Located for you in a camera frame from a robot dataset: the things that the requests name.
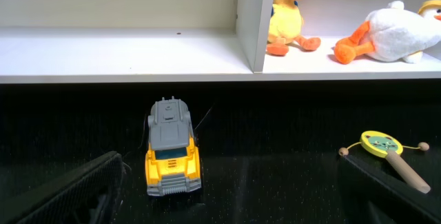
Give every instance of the yellow duck plush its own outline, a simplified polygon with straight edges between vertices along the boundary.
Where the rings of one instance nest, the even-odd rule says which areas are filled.
[[[287,44],[295,41],[304,50],[314,51],[321,44],[320,38],[306,39],[300,35],[303,18],[294,3],[297,0],[274,0],[273,16],[269,22],[267,52],[272,55],[285,56]]]

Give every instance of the toy car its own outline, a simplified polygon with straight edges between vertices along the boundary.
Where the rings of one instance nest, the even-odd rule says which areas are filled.
[[[187,104],[172,97],[157,101],[148,116],[145,155],[147,194],[165,196],[202,187],[199,150]]]

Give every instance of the white duck plush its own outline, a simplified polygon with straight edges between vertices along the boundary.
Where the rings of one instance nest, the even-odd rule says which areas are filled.
[[[441,0],[425,2],[418,14],[394,1],[388,8],[371,12],[350,37],[339,40],[334,54],[342,64],[363,54],[384,62],[417,63],[424,49],[440,41]]]

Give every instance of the orange leg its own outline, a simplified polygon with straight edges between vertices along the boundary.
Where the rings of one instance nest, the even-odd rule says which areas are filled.
[[[370,52],[375,52],[375,47],[371,41],[355,47],[345,44],[337,44],[334,49],[334,54],[336,55],[338,62],[345,65],[351,63],[357,56]]]
[[[285,56],[289,51],[289,48],[285,43],[285,38],[277,37],[276,42],[267,45],[268,53],[276,56]]]
[[[296,41],[303,49],[308,51],[317,50],[317,48],[322,43],[322,40],[320,40],[320,38],[314,37],[306,39],[301,35],[297,36],[294,41]]]
[[[337,42],[337,45],[344,44],[351,47],[354,47],[358,44],[360,44],[361,39],[364,37],[364,35],[369,32],[371,29],[371,24],[369,21],[365,21],[360,27],[357,28],[357,30],[350,36],[344,39],[341,39]]]

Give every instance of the truck windshield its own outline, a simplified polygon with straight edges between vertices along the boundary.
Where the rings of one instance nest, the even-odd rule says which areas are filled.
[[[170,149],[170,150],[162,150],[162,151],[155,151],[154,155],[156,159],[177,159],[181,158],[183,156],[187,156],[187,148],[176,148],[176,149]]]

